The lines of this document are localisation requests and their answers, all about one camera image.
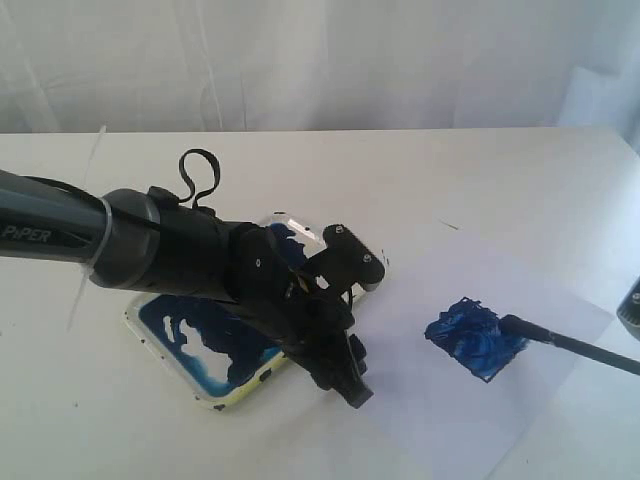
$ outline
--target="blue paint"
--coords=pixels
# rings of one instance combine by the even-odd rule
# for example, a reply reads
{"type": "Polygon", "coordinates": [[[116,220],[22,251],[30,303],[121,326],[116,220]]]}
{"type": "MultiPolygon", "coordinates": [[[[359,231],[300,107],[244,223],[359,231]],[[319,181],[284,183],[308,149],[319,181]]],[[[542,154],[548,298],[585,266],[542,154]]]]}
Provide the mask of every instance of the blue paint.
{"type": "Polygon", "coordinates": [[[498,320],[479,301],[465,297],[441,312],[424,336],[489,383],[528,343],[524,337],[501,332],[498,320]]]}
{"type": "MultiPolygon", "coordinates": [[[[300,268],[307,257],[304,244],[296,241],[296,233],[282,223],[269,226],[277,241],[279,253],[293,268],[300,268]]],[[[280,349],[271,340],[242,323],[213,300],[161,295],[140,309],[140,320],[164,345],[193,379],[209,394],[222,397],[250,380],[255,372],[280,349]],[[171,333],[167,336],[164,317],[171,317],[171,333]],[[187,338],[180,332],[185,321],[200,335],[202,344],[210,350],[227,355],[231,365],[226,378],[213,378],[206,365],[197,357],[182,351],[187,338]]]]}

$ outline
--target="white curtain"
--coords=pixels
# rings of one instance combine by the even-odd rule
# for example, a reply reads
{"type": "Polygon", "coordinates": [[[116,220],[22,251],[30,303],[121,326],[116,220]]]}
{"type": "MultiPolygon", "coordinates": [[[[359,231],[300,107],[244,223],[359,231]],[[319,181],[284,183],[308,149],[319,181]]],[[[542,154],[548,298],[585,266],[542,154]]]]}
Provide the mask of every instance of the white curtain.
{"type": "Polygon", "coordinates": [[[637,0],[0,0],[0,131],[603,124],[637,0]]]}

